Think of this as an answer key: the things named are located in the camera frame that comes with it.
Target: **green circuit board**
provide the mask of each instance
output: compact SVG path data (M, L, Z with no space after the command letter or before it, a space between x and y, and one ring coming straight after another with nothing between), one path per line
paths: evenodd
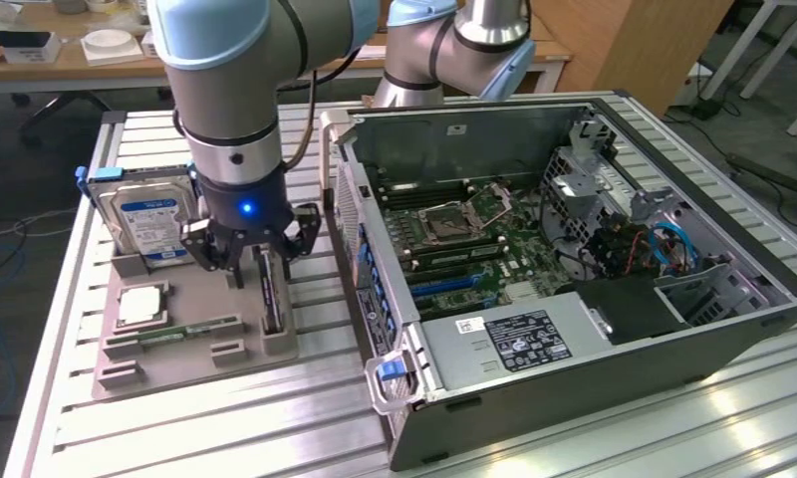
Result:
M546 297L573 281L541 236L530 201L505 207L487 195L474 199L469 212L458 203L383 211L411 293L471 280L471 287L414 297L423 320Z

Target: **aluminum workbench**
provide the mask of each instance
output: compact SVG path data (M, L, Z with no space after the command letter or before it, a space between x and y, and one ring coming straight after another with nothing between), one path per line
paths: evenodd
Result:
M797 236L632 100L603 95L797 274ZM319 110L349 106L319 105ZM283 154L291 155L306 106L282 107L279 117ZM293 203L318 197L317 138L289 174ZM187 161L189 151L169 112L127 114L102 125L91 167L173 158ZM657 171L622 145L617 162L642 187L661 187ZM7 477L797 476L797 326L702 382L390 474L325 234L311 257L291 265L301 350L294 362L94 403L91 370L113 242L86 199L74 226Z

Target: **warning label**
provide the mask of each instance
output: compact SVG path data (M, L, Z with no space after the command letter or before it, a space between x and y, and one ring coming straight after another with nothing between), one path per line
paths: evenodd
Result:
M177 221L179 207L173 199L122 204L121 212L133 241L143 256L151 259L171 259L186 254L181 245L181 225Z
M485 327L509 371L573 356L546 311L485 322Z

